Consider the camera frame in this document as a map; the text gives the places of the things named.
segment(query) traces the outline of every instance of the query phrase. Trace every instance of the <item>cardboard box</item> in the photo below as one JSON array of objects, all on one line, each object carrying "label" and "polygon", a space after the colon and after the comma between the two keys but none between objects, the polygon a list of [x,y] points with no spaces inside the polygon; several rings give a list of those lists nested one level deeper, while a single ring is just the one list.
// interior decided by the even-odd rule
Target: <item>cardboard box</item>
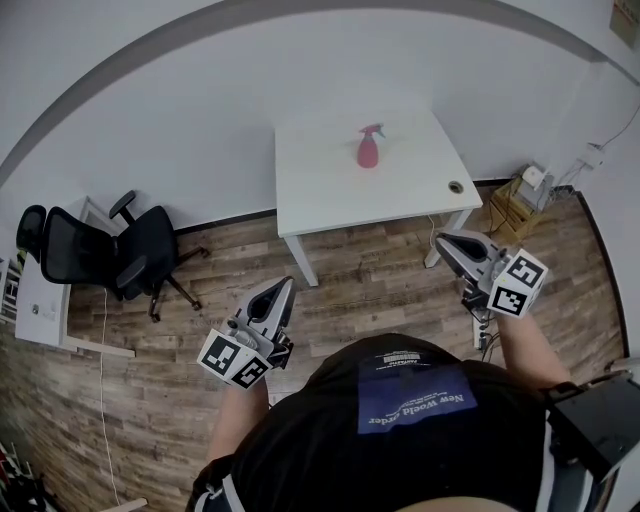
[{"label": "cardboard box", "polygon": [[494,229],[498,229],[512,244],[529,236],[535,225],[545,218],[544,213],[537,213],[514,197],[521,180],[518,177],[500,187],[489,202]]}]

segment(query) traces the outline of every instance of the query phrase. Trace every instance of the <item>white table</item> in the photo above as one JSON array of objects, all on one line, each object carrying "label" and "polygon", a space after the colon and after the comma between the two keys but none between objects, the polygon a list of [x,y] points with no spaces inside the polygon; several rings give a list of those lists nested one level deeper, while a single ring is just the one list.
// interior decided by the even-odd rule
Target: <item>white table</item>
[{"label": "white table", "polygon": [[[117,235],[123,226],[110,220],[88,197],[64,208],[77,219]],[[20,278],[17,297],[16,338],[76,352],[78,348],[124,357],[133,350],[73,338],[67,335],[67,311],[71,285],[50,283],[42,276],[40,264],[30,255]]]},{"label": "white table", "polygon": [[[380,161],[356,161],[359,130],[384,123]],[[387,220],[455,212],[460,229],[482,200],[440,123],[429,110],[381,111],[298,119],[276,128],[278,234],[311,286],[318,279],[300,235]],[[461,192],[449,184],[457,182]],[[432,249],[425,265],[439,255]]]}]

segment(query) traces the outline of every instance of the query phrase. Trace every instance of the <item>wooden floor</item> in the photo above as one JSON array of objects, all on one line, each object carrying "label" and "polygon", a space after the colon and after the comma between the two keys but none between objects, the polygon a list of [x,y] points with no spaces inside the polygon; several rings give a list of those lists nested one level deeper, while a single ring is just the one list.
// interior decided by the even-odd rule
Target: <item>wooden floor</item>
[{"label": "wooden floor", "polygon": [[[488,192],[482,191],[485,199]],[[468,223],[470,229],[489,226],[486,209]],[[214,228],[180,238],[183,252],[200,244],[211,255],[174,274],[202,311],[166,287],[162,322],[152,324],[148,298],[118,303],[109,297],[108,343],[137,352],[134,360],[104,358],[107,435],[121,501],[144,496],[149,510],[183,509],[205,464],[221,396],[221,385],[195,357],[243,290],[265,279],[289,274],[300,287],[288,329],[295,350],[287,370],[268,379],[273,401],[300,389],[329,354],[377,333],[402,332],[460,358],[478,358],[453,273],[442,263],[423,267],[430,229],[429,220],[419,218],[306,236],[320,280],[310,289],[278,239],[275,217]],[[534,306],[544,332],[577,382],[600,374],[622,356],[622,341],[603,258],[578,200],[554,205],[524,245],[552,270]],[[74,287],[69,334],[100,342],[103,307],[101,288]],[[493,362],[502,364],[499,350]],[[99,378],[95,353],[19,343],[2,333],[0,440],[16,441],[69,511],[115,505]]]}]

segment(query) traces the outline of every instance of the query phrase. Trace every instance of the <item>mesh backrest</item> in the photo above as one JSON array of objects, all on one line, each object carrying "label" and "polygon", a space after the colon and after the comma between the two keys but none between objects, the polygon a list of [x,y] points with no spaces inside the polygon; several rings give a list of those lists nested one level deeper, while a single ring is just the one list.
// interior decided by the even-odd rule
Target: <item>mesh backrest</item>
[{"label": "mesh backrest", "polygon": [[42,275],[53,283],[115,285],[116,259],[111,236],[69,215],[49,212],[42,237]]},{"label": "mesh backrest", "polygon": [[20,219],[16,233],[16,247],[27,251],[40,263],[40,248],[42,245],[42,230],[47,217],[44,206],[29,206]]}]

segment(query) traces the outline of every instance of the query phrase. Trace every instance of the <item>chair armrest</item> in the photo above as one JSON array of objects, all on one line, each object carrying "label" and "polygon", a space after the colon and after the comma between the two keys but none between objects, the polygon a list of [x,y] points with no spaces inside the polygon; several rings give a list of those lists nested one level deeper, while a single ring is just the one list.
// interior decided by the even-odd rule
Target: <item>chair armrest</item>
[{"label": "chair armrest", "polygon": [[129,212],[127,211],[127,206],[129,205],[129,203],[131,201],[133,201],[136,198],[136,192],[135,190],[129,190],[129,192],[127,192],[125,195],[123,195],[116,204],[113,205],[113,207],[111,208],[111,210],[109,210],[109,218],[113,219],[116,215],[118,215],[119,213],[122,214],[123,217],[125,217],[126,219],[126,215],[125,212],[127,214],[129,214]]},{"label": "chair armrest", "polygon": [[122,289],[130,285],[136,278],[140,277],[145,268],[147,268],[147,257],[140,256],[116,277],[116,286]]}]

